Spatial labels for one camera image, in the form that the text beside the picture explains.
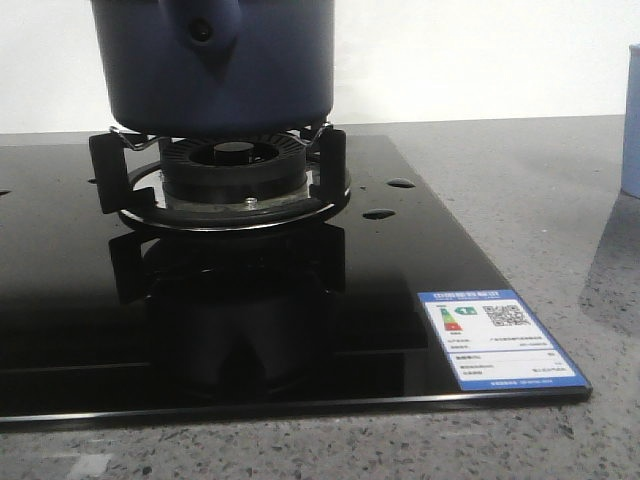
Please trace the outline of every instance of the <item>gas burner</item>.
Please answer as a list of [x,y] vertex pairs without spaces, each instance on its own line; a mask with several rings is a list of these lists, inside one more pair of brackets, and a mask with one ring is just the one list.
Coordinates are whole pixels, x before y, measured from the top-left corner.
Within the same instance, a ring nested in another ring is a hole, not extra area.
[[160,161],[127,173],[124,148],[146,136],[91,137],[104,213],[130,227],[226,231],[328,218],[349,198],[344,132],[331,127],[225,139],[159,141]]

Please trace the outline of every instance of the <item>granite countertop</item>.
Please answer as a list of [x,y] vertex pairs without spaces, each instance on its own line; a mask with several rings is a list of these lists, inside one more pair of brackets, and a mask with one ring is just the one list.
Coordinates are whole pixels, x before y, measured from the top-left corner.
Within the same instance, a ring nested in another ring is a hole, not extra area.
[[640,200],[619,193],[623,118],[346,130],[391,138],[582,368],[591,399],[0,434],[0,478],[640,478]]

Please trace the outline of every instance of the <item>energy label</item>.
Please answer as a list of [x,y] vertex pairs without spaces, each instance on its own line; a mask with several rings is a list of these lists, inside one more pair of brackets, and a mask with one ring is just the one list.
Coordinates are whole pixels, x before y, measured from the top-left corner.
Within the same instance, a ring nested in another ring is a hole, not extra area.
[[462,390],[587,385],[513,290],[418,296]]

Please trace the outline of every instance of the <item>qr code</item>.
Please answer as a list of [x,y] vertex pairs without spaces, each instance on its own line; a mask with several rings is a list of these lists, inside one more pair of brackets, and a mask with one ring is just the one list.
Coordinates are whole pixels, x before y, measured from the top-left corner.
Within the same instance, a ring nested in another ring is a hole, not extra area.
[[484,311],[496,327],[512,327],[515,325],[530,325],[518,305],[483,306]]

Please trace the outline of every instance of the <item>white wall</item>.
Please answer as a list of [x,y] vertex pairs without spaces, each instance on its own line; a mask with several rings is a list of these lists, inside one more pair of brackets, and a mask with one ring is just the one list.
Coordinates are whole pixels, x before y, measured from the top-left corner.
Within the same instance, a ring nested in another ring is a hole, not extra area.
[[[114,123],[89,0],[0,1],[0,132]],[[624,112],[635,0],[336,3],[335,123]]]

